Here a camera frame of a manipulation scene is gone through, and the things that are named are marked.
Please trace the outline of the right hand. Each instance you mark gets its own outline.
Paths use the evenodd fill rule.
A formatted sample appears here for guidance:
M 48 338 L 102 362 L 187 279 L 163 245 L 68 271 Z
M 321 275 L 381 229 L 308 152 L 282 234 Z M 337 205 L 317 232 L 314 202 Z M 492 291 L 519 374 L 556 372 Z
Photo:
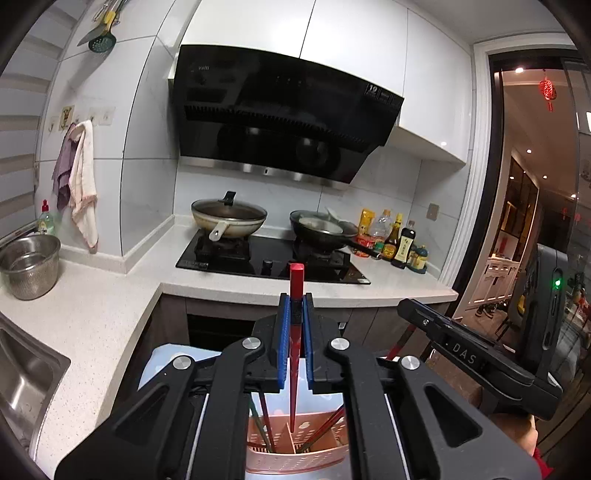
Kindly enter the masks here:
M 489 419 L 530 456 L 534 456 L 538 441 L 538 430 L 533 415 L 520 417 L 506 413 L 496 413 L 491 415 Z

